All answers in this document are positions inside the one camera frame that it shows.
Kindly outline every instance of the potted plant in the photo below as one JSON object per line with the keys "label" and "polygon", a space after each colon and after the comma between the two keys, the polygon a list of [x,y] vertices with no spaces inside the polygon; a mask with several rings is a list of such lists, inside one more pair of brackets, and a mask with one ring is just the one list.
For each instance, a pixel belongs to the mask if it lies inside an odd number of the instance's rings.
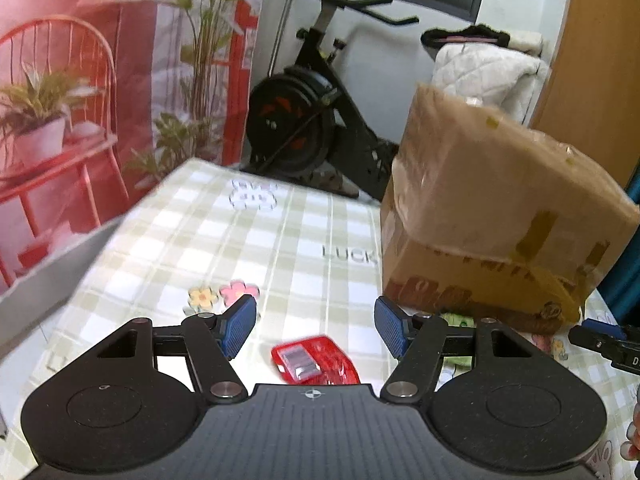
{"label": "potted plant", "polygon": [[14,162],[31,168],[62,152],[72,111],[100,89],[70,71],[39,73],[26,64],[22,70],[24,84],[0,87],[0,142],[12,137]]}
{"label": "potted plant", "polygon": [[230,43],[234,31],[242,34],[229,17],[235,1],[174,0],[174,5],[185,13],[191,31],[191,41],[180,47],[180,61],[190,65],[192,75],[182,79],[180,86],[193,120],[210,118],[215,113],[216,53]]}
{"label": "potted plant", "polygon": [[154,124],[158,130],[156,148],[146,153],[131,150],[133,158],[126,164],[126,168],[145,175],[136,184],[138,189],[150,189],[192,157],[206,158],[204,152],[217,147],[211,143],[222,142],[220,137],[211,139],[208,119],[195,121],[162,112]]}

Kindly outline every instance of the exercise bike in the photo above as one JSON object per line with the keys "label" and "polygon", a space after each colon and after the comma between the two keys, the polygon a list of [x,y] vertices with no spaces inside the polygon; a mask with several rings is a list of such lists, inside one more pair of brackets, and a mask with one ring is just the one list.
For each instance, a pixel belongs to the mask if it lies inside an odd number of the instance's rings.
{"label": "exercise bike", "polygon": [[398,146],[378,138],[367,126],[332,68],[346,44],[336,39],[328,56],[320,44],[337,9],[353,9],[395,27],[418,23],[418,17],[393,20],[371,10],[393,0],[320,0],[314,26],[296,34],[303,43],[295,64],[273,75],[292,1],[285,1],[268,76],[249,98],[246,136],[252,152],[245,170],[304,184],[326,160],[361,190],[382,200]]}

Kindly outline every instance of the blue gripper pad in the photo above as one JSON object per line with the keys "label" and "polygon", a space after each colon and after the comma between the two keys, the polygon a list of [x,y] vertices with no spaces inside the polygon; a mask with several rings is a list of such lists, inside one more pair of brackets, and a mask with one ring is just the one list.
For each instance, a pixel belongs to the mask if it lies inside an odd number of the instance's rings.
{"label": "blue gripper pad", "polygon": [[585,319],[582,322],[582,326],[592,332],[610,335],[615,339],[626,341],[626,334],[618,325],[610,325],[609,323],[603,323],[596,319]]}
{"label": "blue gripper pad", "polygon": [[387,298],[380,296],[373,310],[373,321],[376,330],[385,342],[391,355],[401,358],[409,348],[408,328],[411,316]]}
{"label": "blue gripper pad", "polygon": [[227,359],[238,355],[255,326],[255,298],[245,294],[231,305],[220,318],[220,348]]}

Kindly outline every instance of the yellow flower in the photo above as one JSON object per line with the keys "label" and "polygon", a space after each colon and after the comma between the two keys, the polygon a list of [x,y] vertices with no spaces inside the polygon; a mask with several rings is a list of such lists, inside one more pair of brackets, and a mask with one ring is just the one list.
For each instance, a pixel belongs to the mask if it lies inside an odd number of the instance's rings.
{"label": "yellow flower", "polygon": [[213,304],[218,301],[218,295],[213,292],[210,286],[190,288],[189,306],[196,310],[211,310]]}

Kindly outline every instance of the table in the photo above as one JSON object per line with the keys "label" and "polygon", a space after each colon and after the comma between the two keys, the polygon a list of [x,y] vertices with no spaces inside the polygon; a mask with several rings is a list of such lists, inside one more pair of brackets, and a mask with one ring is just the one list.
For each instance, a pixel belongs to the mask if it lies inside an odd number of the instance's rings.
{"label": "table", "polygon": [[[378,393],[395,366],[373,323],[381,252],[376,206],[187,161],[128,214],[87,272],[24,395],[129,319],[178,324],[190,288],[217,290],[231,280],[260,289],[260,320],[231,361],[249,391],[255,383],[282,382],[271,365],[274,345],[325,333]],[[587,313],[612,320],[597,293]],[[546,343],[607,406],[607,433],[592,460],[601,478],[631,480],[633,465],[618,448],[640,379],[571,347],[566,335]],[[161,370],[180,378],[174,364],[166,366]],[[462,371],[446,365],[441,382]],[[12,422],[0,455],[2,480],[17,480],[35,464],[18,417]]]}

